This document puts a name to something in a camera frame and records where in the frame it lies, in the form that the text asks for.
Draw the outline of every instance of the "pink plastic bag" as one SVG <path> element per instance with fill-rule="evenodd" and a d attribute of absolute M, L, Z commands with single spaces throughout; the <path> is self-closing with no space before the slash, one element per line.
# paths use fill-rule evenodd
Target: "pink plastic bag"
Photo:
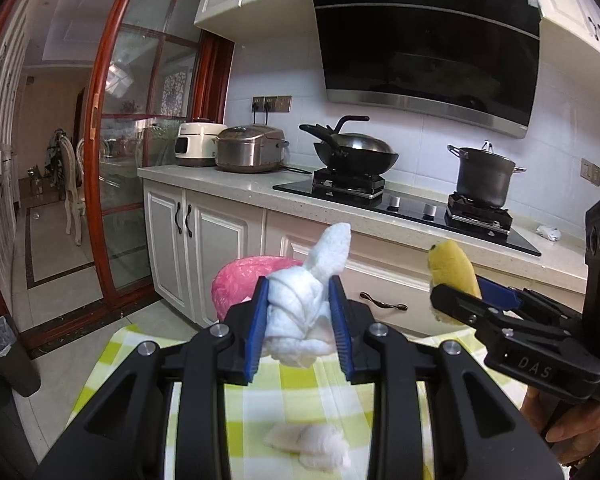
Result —
<path fill-rule="evenodd" d="M 225 265 L 211 284 L 211 300 L 222 321 L 229 307 L 251 298 L 260 276 L 280 269 L 300 266 L 302 262 L 286 256 L 250 256 Z"/>

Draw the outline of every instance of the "checkered tablecloth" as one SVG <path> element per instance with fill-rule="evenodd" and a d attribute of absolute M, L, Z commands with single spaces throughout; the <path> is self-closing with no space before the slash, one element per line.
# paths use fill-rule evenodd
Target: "checkered tablecloth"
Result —
<path fill-rule="evenodd" d="M 445 339 L 456 339 L 482 363 L 486 350 L 474 337 L 474 330 L 463 329 L 444 336 L 418 340 L 437 346 Z M 142 341 L 152 340 L 162 348 L 182 341 L 141 333 L 134 325 L 118 330 L 104 349 L 84 389 L 78 396 L 69 422 L 104 383 L 113 370 Z M 491 377 L 518 407 L 526 386 L 488 370 Z M 281 366 L 262 358 L 258 373 L 247 387 L 225 386 L 226 428 L 234 480 L 363 480 L 366 478 L 374 388 L 372 384 L 352 386 L 340 370 L 337 355 L 318 359 L 309 369 Z M 432 446 L 429 412 L 423 384 L 418 384 L 420 416 L 425 447 L 425 478 L 432 478 Z M 180 401 L 179 384 L 174 388 L 167 429 L 165 456 L 166 480 L 173 478 L 174 450 Z M 308 471 L 296 456 L 264 444 L 264 436 L 277 422 L 330 422 L 342 428 L 351 448 L 352 467 L 339 474 Z"/>

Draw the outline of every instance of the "range hood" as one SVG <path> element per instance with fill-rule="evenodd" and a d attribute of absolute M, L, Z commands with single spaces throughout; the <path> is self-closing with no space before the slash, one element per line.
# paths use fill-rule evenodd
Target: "range hood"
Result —
<path fill-rule="evenodd" d="M 525 137 L 538 0 L 314 0 L 329 101 L 401 108 Z"/>

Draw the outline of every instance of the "stove knob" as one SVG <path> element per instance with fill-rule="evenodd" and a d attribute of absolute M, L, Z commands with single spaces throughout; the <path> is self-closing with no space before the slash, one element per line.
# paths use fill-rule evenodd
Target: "stove knob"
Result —
<path fill-rule="evenodd" d="M 400 209 L 400 197 L 389 195 L 389 205 L 387 206 L 387 209 L 398 211 L 398 209 Z"/>
<path fill-rule="evenodd" d="M 424 211 L 422 213 L 424 214 L 424 216 L 435 216 L 437 210 L 438 210 L 437 206 L 431 205 L 431 204 L 425 204 Z"/>

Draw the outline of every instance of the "chair leg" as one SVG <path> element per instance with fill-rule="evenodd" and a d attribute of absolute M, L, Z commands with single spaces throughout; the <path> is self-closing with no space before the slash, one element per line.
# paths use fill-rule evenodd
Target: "chair leg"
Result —
<path fill-rule="evenodd" d="M 78 206 L 74 204 L 74 206 L 72 207 L 72 212 L 74 213 L 74 224 L 75 224 L 75 244 L 76 245 L 81 245 L 82 244 L 82 223 L 80 220 L 80 210 L 78 209 Z"/>
<path fill-rule="evenodd" d="M 71 234 L 71 203 L 69 202 L 69 197 L 67 196 L 64 199 L 64 210 L 66 211 L 66 229 L 65 233 L 68 235 Z"/>

